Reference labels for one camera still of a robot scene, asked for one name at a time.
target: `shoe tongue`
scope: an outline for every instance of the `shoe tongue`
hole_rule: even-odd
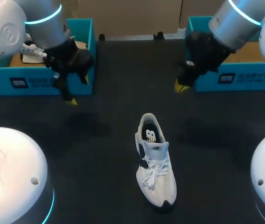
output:
[[[149,143],[145,141],[146,154],[152,160],[161,161],[166,157],[167,150],[169,147],[169,142],[165,143]]]

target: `new balance logo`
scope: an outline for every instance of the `new balance logo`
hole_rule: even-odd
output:
[[[150,143],[156,142],[156,137],[155,137],[154,131],[146,130],[146,136],[148,138],[148,142],[150,142]]]

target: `robot base indicator light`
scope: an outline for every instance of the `robot base indicator light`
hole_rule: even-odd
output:
[[[262,213],[261,213],[261,211],[260,211],[260,209],[258,208],[258,206],[257,206],[257,205],[256,205],[256,207],[257,207],[257,209],[258,209],[258,211],[259,211],[260,215],[262,216],[262,218],[265,220],[265,217],[262,215]]]
[[[62,10],[62,5],[60,4],[60,7],[58,8],[57,11],[55,11],[52,15],[42,19],[42,20],[36,20],[36,21],[31,21],[31,22],[25,22],[25,24],[27,25],[32,25],[32,24],[38,24],[38,23],[42,23],[42,22],[45,22],[47,20],[50,20],[51,18],[55,17],[56,15],[59,14],[59,12],[61,12]]]
[[[261,26],[261,23],[252,19],[251,17],[247,16],[245,13],[243,13],[243,11],[241,11],[235,4],[232,0],[228,0],[229,3],[231,4],[231,6],[235,9],[235,11],[237,11],[242,17],[244,17],[246,20],[258,25],[258,26]]]
[[[47,222],[47,220],[49,219],[49,216],[50,216],[50,214],[51,214],[51,212],[53,210],[54,201],[55,201],[55,190],[53,189],[53,201],[52,201],[52,205],[50,207],[50,210],[49,210],[48,215],[46,216],[46,218],[44,219],[43,223],[41,223],[41,224],[45,224]]]

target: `blue cardboard box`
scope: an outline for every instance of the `blue cardboard box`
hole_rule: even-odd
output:
[[[210,33],[208,23],[212,17],[189,17],[186,37],[194,30]],[[257,33],[251,42],[255,42],[254,51],[259,51]],[[265,60],[253,61],[239,60],[239,62],[224,62],[219,68],[219,73],[208,72],[200,76],[195,83],[195,90],[198,92],[205,91],[254,91],[265,90]]]
[[[71,36],[75,40],[88,44],[88,50],[96,58],[96,39],[92,19],[68,19]],[[60,91],[51,86],[54,72],[46,67],[9,68],[12,57],[0,59],[0,96],[60,95]],[[82,84],[79,77],[70,74],[68,83],[73,95],[91,95],[94,82],[93,66],[88,71],[88,84]],[[13,82],[21,82],[23,88],[16,88]]]

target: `sneaker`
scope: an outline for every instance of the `sneaker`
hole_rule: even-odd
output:
[[[140,155],[139,187],[151,204],[168,209],[176,200],[176,181],[168,152],[169,143],[153,114],[143,115],[135,138]]]

